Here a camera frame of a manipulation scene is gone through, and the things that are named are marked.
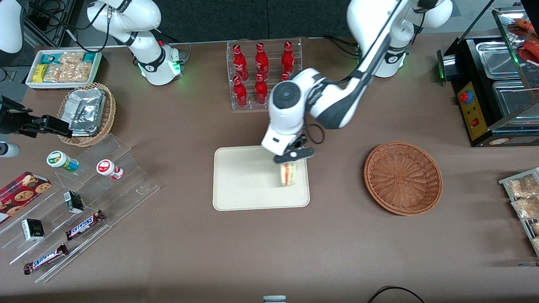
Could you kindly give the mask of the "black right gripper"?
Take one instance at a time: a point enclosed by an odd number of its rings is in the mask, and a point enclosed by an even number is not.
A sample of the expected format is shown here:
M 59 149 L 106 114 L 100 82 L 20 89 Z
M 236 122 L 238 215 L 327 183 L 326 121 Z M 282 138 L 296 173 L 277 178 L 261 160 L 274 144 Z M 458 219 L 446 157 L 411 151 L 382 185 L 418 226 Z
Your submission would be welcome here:
M 35 117 L 30 115 L 33 112 L 32 109 L 27 109 L 19 102 L 15 102 L 5 96 L 1 96 L 0 103 L 0 133 L 2 135 L 16 133 L 31 138 L 37 137 L 37 132 L 34 129 L 24 129 L 27 125 L 33 126 Z M 44 133 L 52 133 L 61 137 L 71 137 L 69 123 L 53 116 L 42 116 L 41 119 L 42 131 Z

